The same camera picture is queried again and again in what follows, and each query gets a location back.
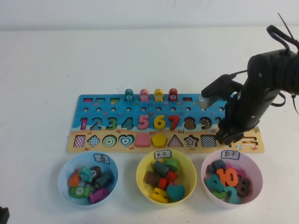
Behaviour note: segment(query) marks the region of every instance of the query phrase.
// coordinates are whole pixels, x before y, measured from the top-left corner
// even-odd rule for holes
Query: star shape
[[[193,135],[189,135],[187,138],[184,138],[188,147],[197,147],[197,143],[199,141],[198,138],[195,138]]]

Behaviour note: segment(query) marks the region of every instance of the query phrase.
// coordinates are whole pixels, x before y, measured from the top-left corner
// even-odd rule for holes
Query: pink bowl
[[[250,194],[242,198],[241,204],[230,204],[223,200],[216,198],[210,190],[206,187],[204,183],[204,179],[206,176],[206,168],[209,164],[211,164],[215,160],[222,159],[227,165],[230,164],[232,167],[236,169],[242,169],[246,173],[246,177],[251,181],[251,190]],[[203,162],[201,166],[201,180],[204,185],[206,194],[209,198],[214,201],[216,204],[225,207],[225,208],[237,208],[244,204],[247,204],[253,201],[261,192],[263,186],[263,177],[261,170],[257,166],[257,164],[249,158],[247,155],[240,153],[239,151],[234,150],[219,150],[212,154],[210,154]]]

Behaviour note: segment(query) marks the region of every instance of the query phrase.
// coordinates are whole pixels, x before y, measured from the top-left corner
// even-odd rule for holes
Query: heart shape
[[[129,134],[129,135],[121,135],[118,139],[118,141],[124,146],[127,147],[129,145],[131,145],[134,141],[134,136]]]
[[[183,199],[185,195],[185,188],[183,185],[168,185],[167,195],[174,202],[178,202]]]

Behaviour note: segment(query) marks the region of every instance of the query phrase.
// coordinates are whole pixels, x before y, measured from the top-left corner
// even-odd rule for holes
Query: white wall
[[[299,0],[0,0],[0,30],[299,24]]]

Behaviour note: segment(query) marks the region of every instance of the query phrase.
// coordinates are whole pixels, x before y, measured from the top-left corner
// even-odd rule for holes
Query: robotic arm
[[[289,92],[293,96],[299,95],[299,55],[298,52],[290,51],[285,41],[295,45],[298,51],[299,42],[291,33],[289,37],[275,26],[269,26],[267,31],[285,49],[251,57],[247,70],[222,75],[201,92],[199,104],[202,108],[208,108],[219,98],[227,101],[225,118],[219,122],[219,131],[215,135],[220,144],[229,145],[241,140],[244,132],[259,123],[271,104],[278,106],[272,103],[277,95],[285,99],[280,91]],[[244,85],[233,81],[237,74],[243,72],[248,73]]]

